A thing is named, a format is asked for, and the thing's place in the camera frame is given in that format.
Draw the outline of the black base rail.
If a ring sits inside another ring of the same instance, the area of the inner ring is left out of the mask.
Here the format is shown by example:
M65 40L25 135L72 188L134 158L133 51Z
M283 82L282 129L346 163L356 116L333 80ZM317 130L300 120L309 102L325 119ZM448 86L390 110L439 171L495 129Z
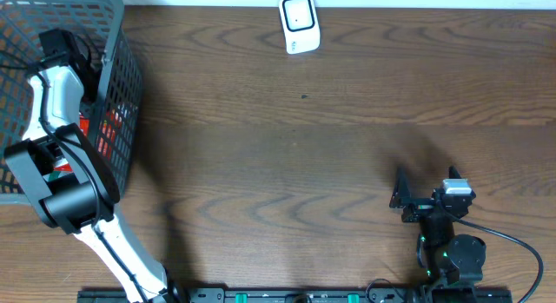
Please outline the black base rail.
M477 303L511 303L512 295L507 290L476 289L474 291L437 289L432 292L432 302L477 302ZM224 290L221 288L192 288L186 298L191 303L396 303L425 302L424 296L416 291L390 287L363 290Z

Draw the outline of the grey plastic mesh basket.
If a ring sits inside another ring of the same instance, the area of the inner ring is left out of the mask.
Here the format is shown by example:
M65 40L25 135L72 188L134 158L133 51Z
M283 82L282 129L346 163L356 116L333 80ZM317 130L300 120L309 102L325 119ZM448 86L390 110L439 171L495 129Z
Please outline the grey plastic mesh basket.
M125 189L142 100L142 75L122 30L123 0L1 0L1 146L21 141L33 91L21 65L43 57L39 34L55 28L78 36L99 70L88 137Z

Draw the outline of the red snack bag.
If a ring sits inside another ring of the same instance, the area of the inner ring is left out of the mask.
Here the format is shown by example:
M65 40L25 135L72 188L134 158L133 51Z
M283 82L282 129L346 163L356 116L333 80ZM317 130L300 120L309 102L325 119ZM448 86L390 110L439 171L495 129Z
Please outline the red snack bag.
M89 119L85 118L83 115L79 115L79 129L83 132L85 136L88 136L89 133ZM58 172L71 172L72 168L70 167L67 160L62 159L55 163L54 170Z

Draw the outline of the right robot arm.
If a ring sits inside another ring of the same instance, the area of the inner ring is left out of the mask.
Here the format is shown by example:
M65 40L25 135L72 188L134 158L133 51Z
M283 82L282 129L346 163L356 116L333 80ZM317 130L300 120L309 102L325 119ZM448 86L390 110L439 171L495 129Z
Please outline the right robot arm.
M476 197L455 167L428 197L411 194L400 168L389 207L402 211L404 223L417 223L420 235L416 253L427 270L428 282L408 290L406 302L476 302L474 285L483 279L486 243L469 234L456 234L453 224L468 214Z

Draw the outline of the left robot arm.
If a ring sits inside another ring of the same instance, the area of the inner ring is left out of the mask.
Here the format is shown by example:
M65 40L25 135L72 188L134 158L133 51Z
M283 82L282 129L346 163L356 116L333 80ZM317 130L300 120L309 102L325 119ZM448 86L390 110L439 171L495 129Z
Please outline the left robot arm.
M79 127L97 98L92 55L62 29L39 35L44 56L25 65L33 89L29 127L3 156L41 221L83 242L121 283L129 302L182 302L167 269L125 222L116 179Z

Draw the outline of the white barcode scanner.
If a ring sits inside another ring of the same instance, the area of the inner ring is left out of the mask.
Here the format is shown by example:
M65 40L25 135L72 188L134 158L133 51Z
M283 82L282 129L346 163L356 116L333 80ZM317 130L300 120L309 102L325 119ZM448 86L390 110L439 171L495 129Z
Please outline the white barcode scanner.
M314 0L280 0L281 25L288 54L316 50L321 44L321 30Z

